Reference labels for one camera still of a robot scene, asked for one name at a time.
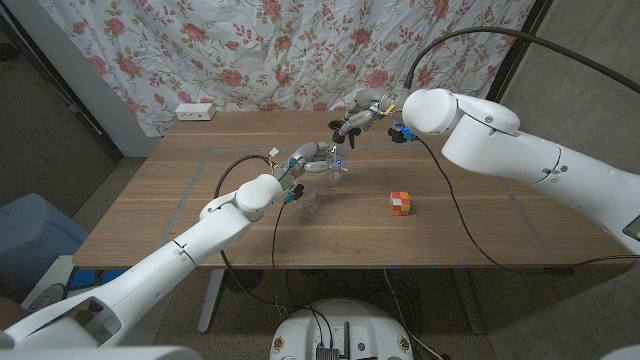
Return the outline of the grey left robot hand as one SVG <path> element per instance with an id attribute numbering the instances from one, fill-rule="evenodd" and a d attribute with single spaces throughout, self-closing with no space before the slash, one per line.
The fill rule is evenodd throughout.
<path id="1" fill-rule="evenodd" d="M 348 172 L 346 151 L 333 142 L 309 142 L 300 146 L 274 176 L 283 189 L 291 187 L 305 173 L 328 173 L 339 181 Z"/>

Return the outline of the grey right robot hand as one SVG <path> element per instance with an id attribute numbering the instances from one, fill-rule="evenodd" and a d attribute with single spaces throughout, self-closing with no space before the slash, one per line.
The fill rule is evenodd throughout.
<path id="1" fill-rule="evenodd" d="M 337 134 L 347 136 L 354 129 L 368 131 L 378 120 L 386 116 L 394 116 L 402 111 L 409 91 L 386 91 L 366 88 L 359 90 L 349 103 L 343 124 Z"/>

